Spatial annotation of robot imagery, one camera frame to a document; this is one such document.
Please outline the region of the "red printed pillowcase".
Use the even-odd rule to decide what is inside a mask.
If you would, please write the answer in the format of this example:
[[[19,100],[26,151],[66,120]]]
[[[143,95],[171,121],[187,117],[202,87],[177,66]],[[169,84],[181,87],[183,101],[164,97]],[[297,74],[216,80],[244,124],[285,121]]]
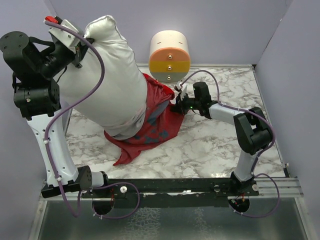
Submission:
[[[146,73],[143,76],[147,84],[147,97],[145,117],[140,130],[134,136],[122,140],[104,132],[105,138],[121,149],[114,166],[127,165],[142,151],[153,149],[176,137],[184,120],[183,114],[171,110],[174,91]]]

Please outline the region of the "white pillow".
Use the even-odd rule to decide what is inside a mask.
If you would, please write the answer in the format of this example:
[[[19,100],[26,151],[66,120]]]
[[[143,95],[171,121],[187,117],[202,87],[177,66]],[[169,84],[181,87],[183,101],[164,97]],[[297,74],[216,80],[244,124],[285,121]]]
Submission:
[[[111,15],[90,22],[85,37],[94,39],[105,74],[99,88],[75,109],[117,140],[131,138],[142,127],[147,108],[147,82],[134,51]],[[80,69],[70,64],[58,82],[60,96],[68,104],[83,98],[101,76],[100,62],[90,49],[81,64]]]

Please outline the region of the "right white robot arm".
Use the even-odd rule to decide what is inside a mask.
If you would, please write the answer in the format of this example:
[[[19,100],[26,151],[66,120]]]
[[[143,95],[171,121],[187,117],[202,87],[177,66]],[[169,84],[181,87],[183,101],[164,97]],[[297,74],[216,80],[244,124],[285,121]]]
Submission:
[[[235,127],[240,157],[235,170],[231,173],[230,191],[240,196],[254,183],[254,169],[259,153],[274,139],[271,127],[259,107],[240,109],[223,105],[211,99],[208,85],[203,82],[193,84],[194,97],[189,97],[187,88],[177,83],[174,89],[178,92],[172,110],[183,115],[197,110],[202,117],[218,120]]]

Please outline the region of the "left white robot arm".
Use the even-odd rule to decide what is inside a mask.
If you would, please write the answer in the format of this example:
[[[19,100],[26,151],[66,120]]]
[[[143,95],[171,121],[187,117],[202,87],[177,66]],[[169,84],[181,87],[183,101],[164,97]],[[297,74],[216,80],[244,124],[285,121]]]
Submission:
[[[54,77],[69,64],[81,68],[81,60],[94,40],[75,40],[68,47],[63,39],[52,37],[42,41],[20,31],[4,34],[0,50],[12,69],[13,101],[32,129],[46,168],[43,198],[65,192],[93,188],[97,196],[106,197],[111,186],[104,172],[92,172],[89,166],[76,167],[65,139],[63,123],[56,116],[61,113],[60,88]]]

